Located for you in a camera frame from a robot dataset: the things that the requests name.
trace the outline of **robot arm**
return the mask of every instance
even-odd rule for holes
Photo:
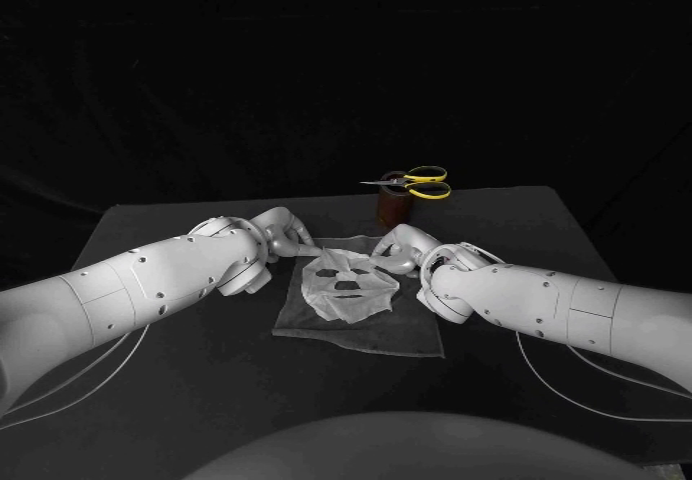
[[[492,264],[472,245],[430,238],[399,225],[373,255],[389,245],[397,253],[371,262],[391,273],[420,267],[417,300],[445,320],[461,324],[475,311],[498,327],[634,363],[692,391],[690,294]]]
[[[0,417],[66,360],[168,317],[214,288],[226,296],[254,293],[270,279],[265,263],[278,256],[319,254],[301,221],[276,207],[249,221],[211,218],[187,235],[0,292]]]

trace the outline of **table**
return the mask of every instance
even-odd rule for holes
[[[376,195],[118,205],[102,217],[74,268],[187,233],[211,216],[250,218],[278,205],[299,217],[314,237],[384,233],[374,222]],[[472,243],[507,263],[615,280],[547,187],[455,190],[445,200],[416,199],[409,224],[443,243]],[[690,425],[624,422],[569,404],[533,376],[513,332],[475,315],[462,325],[438,319],[445,359],[367,355],[327,342],[272,337],[292,265],[293,259],[280,259],[269,266],[273,279],[256,294],[223,297],[216,292],[154,323],[102,389],[70,409],[0,432],[4,478],[181,478],[279,429],[384,410],[458,412],[511,421],[639,465],[692,460]],[[96,385],[136,337],[77,385],[25,414],[56,408]],[[576,401],[628,416],[692,417],[688,401],[602,374],[564,346],[523,338],[536,370]],[[66,378],[100,352],[67,362],[48,380]],[[588,358],[661,381],[613,359]]]

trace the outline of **cylindrical holder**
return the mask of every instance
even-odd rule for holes
[[[381,180],[400,178],[404,174],[406,172],[387,172],[381,175]],[[404,187],[394,185],[381,185],[378,187],[377,221],[387,229],[396,227],[399,223],[407,222],[412,204],[413,195],[410,195]]]

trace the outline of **white cable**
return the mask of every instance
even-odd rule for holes
[[[479,250],[489,258],[492,258],[498,263],[504,263],[504,261],[495,257],[491,253],[485,252],[481,248],[475,247],[475,245],[471,245],[472,248],[475,248],[477,250]],[[543,382],[543,385],[551,390],[551,392],[559,395],[567,402],[573,403],[573,405],[576,405],[577,407],[586,409],[588,411],[593,412],[593,413],[598,413],[599,415],[603,415],[605,417],[611,417],[611,418],[616,418],[618,420],[631,420],[634,422],[674,422],[674,423],[690,423],[692,422],[692,419],[687,419],[687,418],[634,418],[634,417],[619,417],[618,415],[611,415],[609,413],[605,413],[605,412],[600,412],[595,409],[592,409],[590,407],[586,407],[585,405],[582,405],[580,403],[577,403],[576,401],[573,401],[569,397],[566,397],[564,395],[562,395],[562,393],[559,393],[551,387],[550,385],[547,384],[547,382],[543,380],[543,378],[540,377],[540,375],[537,374],[536,372],[536,369],[533,368],[533,365],[530,364],[530,361],[528,361],[528,357],[526,356],[526,352],[523,351],[523,345],[521,345],[521,339],[518,337],[518,332],[515,332],[515,341],[518,342],[518,350],[521,351],[521,355],[523,355],[523,359],[526,360],[526,364],[528,365],[528,368],[530,368],[530,371],[533,372],[533,374],[536,375],[537,379],[540,380],[540,382]],[[651,383],[647,383],[647,382],[642,382],[639,380],[635,380],[634,378],[629,378],[629,377],[625,377],[624,375],[619,375],[618,373],[615,372],[611,372],[609,370],[606,370],[605,368],[602,368],[600,366],[598,366],[595,363],[592,363],[577,352],[576,350],[572,348],[570,345],[567,345],[567,348],[569,350],[572,351],[572,353],[580,358],[580,360],[583,360],[583,362],[588,363],[588,365],[590,365],[593,368],[596,368],[598,370],[600,370],[602,372],[605,372],[608,375],[612,375],[613,377],[616,378],[621,378],[622,380],[626,380],[632,383],[638,383],[639,385],[642,385],[644,387],[650,387],[650,388],[654,388],[655,390],[660,390],[662,392],[667,392],[667,393],[671,393],[674,395],[678,395],[680,397],[684,397],[684,398],[688,398],[692,400],[692,395],[687,395],[684,393],[680,393],[680,392],[675,392],[674,390],[665,388],[665,387],[658,387],[657,385],[652,385]]]
[[[107,355],[112,353],[112,351],[119,347],[122,342],[125,341],[125,338],[129,336],[129,333],[122,336],[122,338],[118,340],[118,343],[107,349],[107,351],[90,362],[90,364],[74,374],[71,377],[67,378],[56,387],[53,387],[43,395],[35,397],[34,399],[28,400],[27,402],[21,403],[15,407],[9,408],[7,412],[4,412],[5,415],[8,415],[11,412],[15,412],[20,408],[27,407],[32,403],[35,403],[38,400],[43,400],[48,395],[51,395],[57,390],[61,390],[94,366],[96,364],[107,357]]]
[[[2,425],[0,427],[0,430],[4,430],[5,428],[9,428],[9,427],[14,427],[15,425],[20,425],[21,423],[25,423],[25,422],[30,422],[31,420],[37,420],[38,418],[43,418],[43,417],[47,417],[48,415],[53,415],[54,413],[57,412],[61,412],[63,410],[66,410],[69,407],[71,407],[73,405],[76,405],[81,400],[84,400],[93,393],[96,393],[97,389],[106,384],[107,380],[115,376],[115,374],[119,372],[119,369],[125,366],[125,363],[126,361],[129,360],[129,357],[132,356],[135,350],[136,350],[136,347],[139,346],[139,343],[141,343],[141,339],[143,338],[143,335],[146,334],[146,330],[148,330],[148,325],[143,327],[143,331],[141,332],[141,336],[139,336],[139,339],[136,340],[136,344],[133,345],[132,347],[132,350],[129,352],[129,354],[126,355],[125,359],[122,360],[122,363],[119,364],[118,368],[115,369],[115,371],[110,373],[110,375],[107,375],[107,378],[96,385],[96,387],[89,391],[89,393],[86,393],[84,395],[81,395],[71,403],[69,403],[67,405],[64,405],[63,407],[60,407],[57,410],[53,410],[47,413],[43,413],[40,415],[35,415],[34,417],[30,417],[24,420],[18,420],[12,423],[9,423],[8,425]]]

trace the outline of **black backdrop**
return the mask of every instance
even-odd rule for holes
[[[0,288],[70,268],[115,204],[435,164],[551,186],[619,280],[690,290],[688,7],[178,3],[0,7]]]

